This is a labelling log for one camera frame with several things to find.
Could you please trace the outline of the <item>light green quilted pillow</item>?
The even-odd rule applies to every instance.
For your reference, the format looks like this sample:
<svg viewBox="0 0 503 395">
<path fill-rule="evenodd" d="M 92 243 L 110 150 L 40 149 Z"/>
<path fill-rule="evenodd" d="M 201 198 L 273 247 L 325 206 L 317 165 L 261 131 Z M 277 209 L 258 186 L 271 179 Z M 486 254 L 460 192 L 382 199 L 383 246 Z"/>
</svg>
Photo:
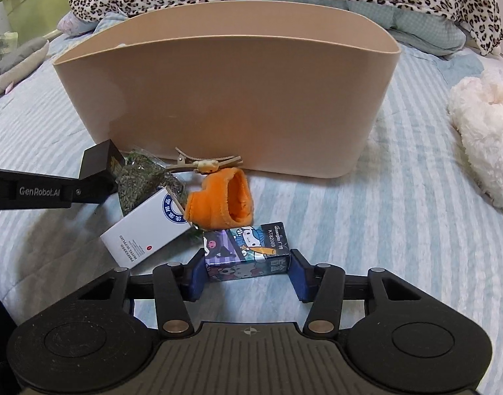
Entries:
<svg viewBox="0 0 503 395">
<path fill-rule="evenodd" d="M 360 14 L 387 30 L 397 41 L 436 56 L 460 51 L 465 33 L 442 16 L 398 9 L 389 5 L 349 0 L 264 0 L 329 6 Z"/>
</svg>

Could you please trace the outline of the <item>orange knitted sock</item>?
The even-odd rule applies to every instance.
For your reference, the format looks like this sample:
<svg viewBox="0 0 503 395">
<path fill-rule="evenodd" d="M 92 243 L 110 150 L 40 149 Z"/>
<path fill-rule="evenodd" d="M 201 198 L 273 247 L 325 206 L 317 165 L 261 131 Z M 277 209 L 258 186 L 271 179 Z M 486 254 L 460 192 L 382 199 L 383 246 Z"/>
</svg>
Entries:
<svg viewBox="0 0 503 395">
<path fill-rule="evenodd" d="M 228 168 L 206 176 L 200 191 L 189 194 L 184 216 L 208 231 L 251 225 L 253 200 L 245 173 Z"/>
</svg>

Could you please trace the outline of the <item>black square box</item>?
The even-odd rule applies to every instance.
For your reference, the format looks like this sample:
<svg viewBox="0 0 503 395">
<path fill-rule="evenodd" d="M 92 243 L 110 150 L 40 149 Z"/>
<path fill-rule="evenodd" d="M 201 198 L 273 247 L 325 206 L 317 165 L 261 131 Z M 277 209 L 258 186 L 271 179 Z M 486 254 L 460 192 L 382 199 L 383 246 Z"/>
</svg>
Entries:
<svg viewBox="0 0 503 395">
<path fill-rule="evenodd" d="M 125 158 L 110 140 L 106 140 L 87 149 L 82 157 L 80 172 L 98 172 L 107 170 L 116 178 L 125 164 Z"/>
</svg>

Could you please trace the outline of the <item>blue striped bed quilt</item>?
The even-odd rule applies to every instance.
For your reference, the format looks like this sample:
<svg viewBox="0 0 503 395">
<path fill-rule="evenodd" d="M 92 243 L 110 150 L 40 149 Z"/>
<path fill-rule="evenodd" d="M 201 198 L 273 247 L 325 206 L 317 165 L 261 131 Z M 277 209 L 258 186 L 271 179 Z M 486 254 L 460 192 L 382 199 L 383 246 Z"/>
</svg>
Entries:
<svg viewBox="0 0 503 395">
<path fill-rule="evenodd" d="M 282 221 L 290 247 L 348 274 L 387 268 L 478 323 L 492 341 L 482 394 L 503 394 L 503 211 L 477 186 L 446 111 L 451 82 L 481 70 L 402 46 L 357 166 L 311 179 L 248 172 L 254 221 Z M 76 177 L 93 141 L 48 58 L 0 96 L 0 168 Z M 101 206 L 0 213 L 0 300 L 21 322 L 113 268 L 99 236 L 121 218 L 116 196 Z M 210 283 L 186 303 L 201 321 L 295 321 L 287 275 Z"/>
</svg>

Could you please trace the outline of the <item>dried herb plastic bag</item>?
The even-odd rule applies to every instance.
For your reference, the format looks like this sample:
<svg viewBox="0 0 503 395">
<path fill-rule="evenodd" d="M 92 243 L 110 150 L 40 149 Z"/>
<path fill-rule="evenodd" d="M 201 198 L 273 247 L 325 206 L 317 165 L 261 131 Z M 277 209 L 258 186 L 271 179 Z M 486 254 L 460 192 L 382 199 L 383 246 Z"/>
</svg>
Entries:
<svg viewBox="0 0 503 395">
<path fill-rule="evenodd" d="M 187 202 L 185 185 L 156 156 L 142 149 L 126 155 L 117 176 L 117 192 L 123 216 L 133 211 L 159 190 L 168 187 L 181 207 Z"/>
</svg>

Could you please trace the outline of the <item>white rectangular carton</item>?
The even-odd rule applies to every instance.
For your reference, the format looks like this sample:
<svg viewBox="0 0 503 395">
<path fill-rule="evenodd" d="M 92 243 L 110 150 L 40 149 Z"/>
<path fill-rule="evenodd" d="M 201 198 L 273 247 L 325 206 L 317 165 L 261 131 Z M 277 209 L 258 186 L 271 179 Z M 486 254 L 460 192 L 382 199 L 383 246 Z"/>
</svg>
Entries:
<svg viewBox="0 0 503 395">
<path fill-rule="evenodd" d="M 112 225 L 100 240 L 121 268 L 133 268 L 191 228 L 164 187 Z"/>
</svg>

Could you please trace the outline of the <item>white fluffy plush toy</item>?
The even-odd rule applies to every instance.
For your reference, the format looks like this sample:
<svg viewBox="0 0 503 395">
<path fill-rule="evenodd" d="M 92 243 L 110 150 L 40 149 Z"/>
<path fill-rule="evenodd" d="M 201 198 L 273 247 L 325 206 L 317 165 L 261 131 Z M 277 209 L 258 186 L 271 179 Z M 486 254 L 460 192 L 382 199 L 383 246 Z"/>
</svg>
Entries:
<svg viewBox="0 0 503 395">
<path fill-rule="evenodd" d="M 503 72 L 485 69 L 451 88 L 447 111 L 481 189 L 503 210 Z"/>
</svg>

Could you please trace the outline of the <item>beige plastic storage basket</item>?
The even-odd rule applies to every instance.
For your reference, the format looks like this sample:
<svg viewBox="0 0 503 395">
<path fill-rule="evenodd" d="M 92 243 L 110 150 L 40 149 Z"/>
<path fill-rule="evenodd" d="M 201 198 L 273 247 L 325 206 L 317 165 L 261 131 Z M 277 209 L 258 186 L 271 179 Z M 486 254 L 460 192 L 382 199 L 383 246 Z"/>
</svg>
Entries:
<svg viewBox="0 0 503 395">
<path fill-rule="evenodd" d="M 96 142 L 336 178 L 361 155 L 400 54 L 355 13 L 225 1 L 133 17 L 54 67 Z"/>
</svg>

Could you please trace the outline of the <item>beige hair clip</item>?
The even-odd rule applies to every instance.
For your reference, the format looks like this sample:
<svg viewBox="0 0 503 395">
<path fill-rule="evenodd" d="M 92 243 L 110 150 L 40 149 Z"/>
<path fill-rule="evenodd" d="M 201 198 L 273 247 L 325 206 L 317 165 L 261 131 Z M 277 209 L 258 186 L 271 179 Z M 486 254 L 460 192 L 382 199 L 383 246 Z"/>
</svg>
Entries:
<svg viewBox="0 0 503 395">
<path fill-rule="evenodd" d="M 209 175 L 219 170 L 239 167 L 243 164 L 240 155 L 230 155 L 219 158 L 197 158 L 176 147 L 178 158 L 176 164 L 167 165 L 165 170 L 170 173 L 196 172 L 201 175 Z"/>
</svg>

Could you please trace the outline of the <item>cartoon printed card box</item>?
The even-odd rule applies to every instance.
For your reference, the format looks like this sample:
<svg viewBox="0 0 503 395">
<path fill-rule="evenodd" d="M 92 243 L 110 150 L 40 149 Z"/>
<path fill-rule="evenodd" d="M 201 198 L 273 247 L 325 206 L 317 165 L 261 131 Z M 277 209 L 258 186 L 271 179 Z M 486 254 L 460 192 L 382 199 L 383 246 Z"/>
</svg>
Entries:
<svg viewBox="0 0 503 395">
<path fill-rule="evenodd" d="M 203 247 L 213 281 L 283 274 L 290 265 L 282 222 L 208 231 L 203 234 Z"/>
</svg>

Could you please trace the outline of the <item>grey plush cushion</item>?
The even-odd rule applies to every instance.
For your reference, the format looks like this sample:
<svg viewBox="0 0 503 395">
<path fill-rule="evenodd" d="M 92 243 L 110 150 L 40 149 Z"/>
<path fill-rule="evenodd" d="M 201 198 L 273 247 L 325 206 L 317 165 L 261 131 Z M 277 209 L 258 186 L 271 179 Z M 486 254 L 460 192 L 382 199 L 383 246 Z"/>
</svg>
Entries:
<svg viewBox="0 0 503 395">
<path fill-rule="evenodd" d="M 31 75 L 47 58 L 49 41 L 43 37 L 29 40 L 0 60 L 0 95 Z"/>
</svg>

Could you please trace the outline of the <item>small pink plush item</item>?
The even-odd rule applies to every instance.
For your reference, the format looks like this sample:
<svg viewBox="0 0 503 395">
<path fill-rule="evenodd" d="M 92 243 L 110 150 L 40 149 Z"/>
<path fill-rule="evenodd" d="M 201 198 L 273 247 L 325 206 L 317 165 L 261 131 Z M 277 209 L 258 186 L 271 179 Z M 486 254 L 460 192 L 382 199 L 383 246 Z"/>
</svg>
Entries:
<svg viewBox="0 0 503 395">
<path fill-rule="evenodd" d="M 80 20 L 72 11 L 69 11 L 58 22 L 57 30 L 70 37 L 79 37 L 95 30 L 97 26 L 97 22 Z"/>
</svg>

